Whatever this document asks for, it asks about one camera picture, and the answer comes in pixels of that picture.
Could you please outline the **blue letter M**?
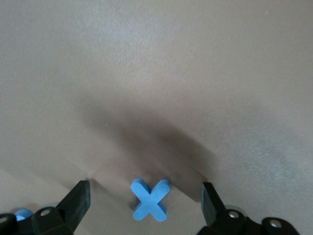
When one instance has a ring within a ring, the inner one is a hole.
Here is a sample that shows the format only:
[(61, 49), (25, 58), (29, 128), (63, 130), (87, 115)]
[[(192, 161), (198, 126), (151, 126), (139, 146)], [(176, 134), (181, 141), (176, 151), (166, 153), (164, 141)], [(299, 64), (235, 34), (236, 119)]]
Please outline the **blue letter M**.
[(17, 221), (23, 221), (33, 215), (33, 212), (28, 209), (20, 209), (14, 213)]

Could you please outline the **blue letter X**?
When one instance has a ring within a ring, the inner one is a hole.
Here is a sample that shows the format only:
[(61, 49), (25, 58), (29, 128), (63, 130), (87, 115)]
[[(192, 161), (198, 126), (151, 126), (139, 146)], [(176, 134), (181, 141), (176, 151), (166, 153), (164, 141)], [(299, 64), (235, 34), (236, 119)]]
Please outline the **blue letter X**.
[(137, 178), (133, 180), (131, 190), (139, 200), (133, 212), (135, 220), (141, 221), (149, 214), (158, 222), (164, 222), (167, 219), (167, 210), (162, 200), (171, 190), (168, 180), (160, 180), (151, 189), (143, 179)]

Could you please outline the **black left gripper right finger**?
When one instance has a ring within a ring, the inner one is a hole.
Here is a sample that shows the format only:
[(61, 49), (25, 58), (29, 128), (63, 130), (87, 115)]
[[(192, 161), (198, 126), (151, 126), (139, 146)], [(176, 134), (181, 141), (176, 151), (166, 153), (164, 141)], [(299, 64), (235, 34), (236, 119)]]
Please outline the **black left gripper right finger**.
[(212, 183), (202, 184), (201, 210), (206, 226), (198, 235), (244, 235), (246, 217), (238, 210), (228, 210)]

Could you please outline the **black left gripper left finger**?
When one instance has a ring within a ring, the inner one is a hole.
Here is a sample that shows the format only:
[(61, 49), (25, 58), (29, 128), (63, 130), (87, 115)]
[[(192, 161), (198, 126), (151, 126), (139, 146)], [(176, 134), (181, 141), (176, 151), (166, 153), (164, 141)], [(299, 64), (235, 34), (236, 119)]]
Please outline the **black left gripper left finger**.
[(90, 182), (80, 181), (56, 207), (38, 210), (31, 218), (34, 235), (74, 235), (90, 207)]

